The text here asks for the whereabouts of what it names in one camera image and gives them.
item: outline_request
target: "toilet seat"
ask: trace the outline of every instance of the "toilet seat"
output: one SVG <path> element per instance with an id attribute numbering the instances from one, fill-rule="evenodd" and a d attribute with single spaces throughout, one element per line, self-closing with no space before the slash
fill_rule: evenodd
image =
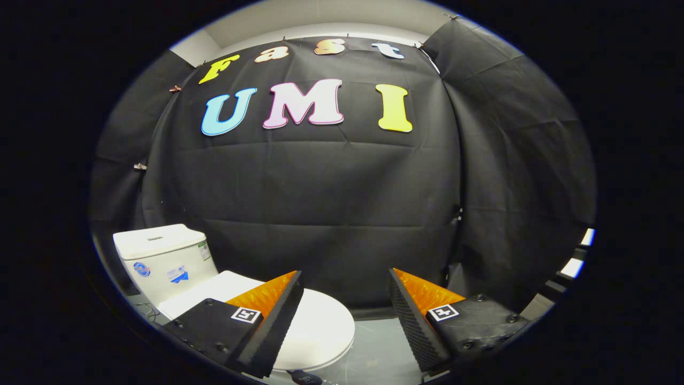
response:
<path id="1" fill-rule="evenodd" d="M 228 301 L 262 283 L 224 271 L 157 308 L 166 318 L 175 319 L 206 298 Z M 305 288 L 273 370 L 322 369 L 342 358 L 353 340 L 354 318 L 349 310 L 335 298 Z"/>

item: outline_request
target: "pink letter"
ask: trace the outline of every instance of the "pink letter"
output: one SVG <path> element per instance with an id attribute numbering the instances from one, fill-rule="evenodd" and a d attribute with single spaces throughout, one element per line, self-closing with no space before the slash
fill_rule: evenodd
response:
<path id="1" fill-rule="evenodd" d="M 319 80 L 306 96 L 294 83 L 272 86 L 273 107 L 271 116 L 263 122 L 263 127 L 274 129 L 286 125 L 285 107 L 295 124 L 300 124 L 312 105 L 313 114 L 308 118 L 309 123 L 318 125 L 341 123 L 344 116 L 337 110 L 337 88 L 341 85 L 340 79 Z"/>

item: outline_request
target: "label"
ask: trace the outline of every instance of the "label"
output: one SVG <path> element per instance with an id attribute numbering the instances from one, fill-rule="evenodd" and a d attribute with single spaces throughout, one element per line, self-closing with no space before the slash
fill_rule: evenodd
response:
<path id="1" fill-rule="evenodd" d="M 458 312 L 452 308 L 451 305 L 444 305 L 438 308 L 428 310 L 436 321 L 444 321 L 447 318 L 457 316 Z"/>
<path id="2" fill-rule="evenodd" d="M 200 254 L 202 254 L 202 260 L 208 260 L 211 257 L 211 254 L 209 253 L 209 246 L 207 246 L 206 242 L 202 242 L 197 247 L 200 248 Z"/>
<path id="3" fill-rule="evenodd" d="M 169 279 L 169 282 L 173 282 L 175 284 L 183 280 L 188 280 L 187 271 L 185 271 L 185 266 L 181 266 L 173 270 L 167 271 L 166 277 Z"/>
<path id="4" fill-rule="evenodd" d="M 150 275 L 150 268 L 145 266 L 145 264 L 142 262 L 136 262 L 133 264 L 133 268 L 143 277 L 148 277 Z"/>
<path id="5" fill-rule="evenodd" d="M 261 312 L 258 310 L 239 308 L 231 318 L 246 323 L 254 323 L 260 314 Z"/>

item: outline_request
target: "white ceiling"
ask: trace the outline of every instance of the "white ceiling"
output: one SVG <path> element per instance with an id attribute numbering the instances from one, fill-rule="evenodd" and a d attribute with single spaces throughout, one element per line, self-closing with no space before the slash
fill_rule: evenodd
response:
<path id="1" fill-rule="evenodd" d="M 205 27 L 225 48 L 253 36 L 319 23 L 386 25 L 432 35 L 453 10 L 420 0 L 264 0 L 228 14 Z"/>

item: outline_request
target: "toilet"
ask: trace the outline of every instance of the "toilet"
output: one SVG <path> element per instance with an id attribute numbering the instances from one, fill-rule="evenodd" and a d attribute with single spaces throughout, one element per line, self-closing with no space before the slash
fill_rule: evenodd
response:
<path id="1" fill-rule="evenodd" d="M 183 224 L 113 237 L 135 287 L 168 319 L 206 298 L 228 301 L 263 283 L 232 271 L 218 273 L 206 236 Z M 342 358 L 353 340 L 349 310 L 331 296 L 305 288 L 273 371 L 322 369 Z"/>

